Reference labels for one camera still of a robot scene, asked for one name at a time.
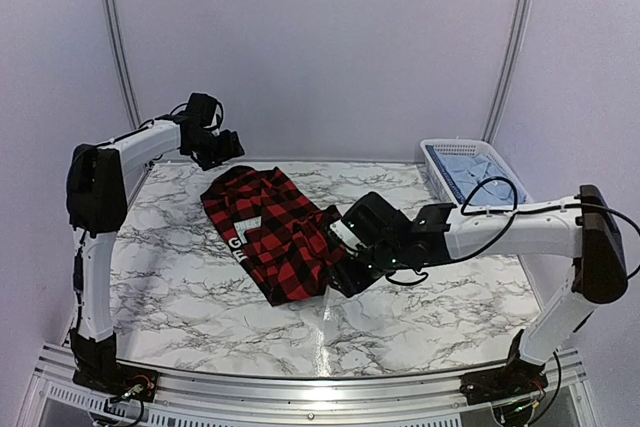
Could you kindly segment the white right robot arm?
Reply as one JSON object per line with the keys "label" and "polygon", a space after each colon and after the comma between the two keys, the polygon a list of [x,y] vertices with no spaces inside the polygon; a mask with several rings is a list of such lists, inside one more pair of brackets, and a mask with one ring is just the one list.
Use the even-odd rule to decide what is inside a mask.
{"label": "white right robot arm", "polygon": [[368,193],[330,223],[328,235],[349,257],[336,275],[337,288],[346,295],[401,270],[420,272],[485,255],[567,260],[562,283],[538,317],[516,335],[506,365],[496,372],[496,387],[515,395],[598,307],[626,293],[630,275],[617,225],[623,217],[594,185],[541,203],[430,203],[414,218]]}

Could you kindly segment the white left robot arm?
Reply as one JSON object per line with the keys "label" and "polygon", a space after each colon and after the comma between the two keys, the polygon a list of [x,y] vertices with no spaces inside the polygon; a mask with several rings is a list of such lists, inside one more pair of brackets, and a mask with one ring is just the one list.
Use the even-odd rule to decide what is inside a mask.
{"label": "white left robot arm", "polygon": [[224,106],[193,93],[168,114],[97,144],[80,144],[66,180],[66,208],[75,248],[76,332],[102,342],[113,334],[110,270],[114,243],[129,210],[125,178],[178,153],[208,171],[245,154],[235,131],[222,128]]}

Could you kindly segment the red black plaid shirt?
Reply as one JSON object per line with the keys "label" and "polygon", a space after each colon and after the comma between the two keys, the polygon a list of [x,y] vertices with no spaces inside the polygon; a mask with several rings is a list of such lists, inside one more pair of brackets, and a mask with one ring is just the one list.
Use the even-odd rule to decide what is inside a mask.
{"label": "red black plaid shirt", "polygon": [[232,256],[274,307],[322,296],[345,258],[329,226],[341,219],[316,206],[279,168],[234,166],[200,196]]}

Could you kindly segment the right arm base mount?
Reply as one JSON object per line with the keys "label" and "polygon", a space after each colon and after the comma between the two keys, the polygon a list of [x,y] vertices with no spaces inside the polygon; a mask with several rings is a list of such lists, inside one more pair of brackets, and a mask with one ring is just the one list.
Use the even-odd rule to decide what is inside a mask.
{"label": "right arm base mount", "polygon": [[459,391],[468,405],[529,394],[548,386],[544,365],[531,364],[521,359],[519,347],[523,333],[521,330],[512,340],[504,366],[468,372],[461,376]]}

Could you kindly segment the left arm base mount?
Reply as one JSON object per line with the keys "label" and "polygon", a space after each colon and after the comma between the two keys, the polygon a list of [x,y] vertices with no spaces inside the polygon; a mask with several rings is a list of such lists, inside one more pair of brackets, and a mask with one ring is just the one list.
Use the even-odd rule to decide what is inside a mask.
{"label": "left arm base mount", "polygon": [[159,373],[119,362],[115,333],[96,341],[83,337],[72,328],[70,345],[76,363],[73,374],[76,385],[110,394],[116,400],[154,400]]}

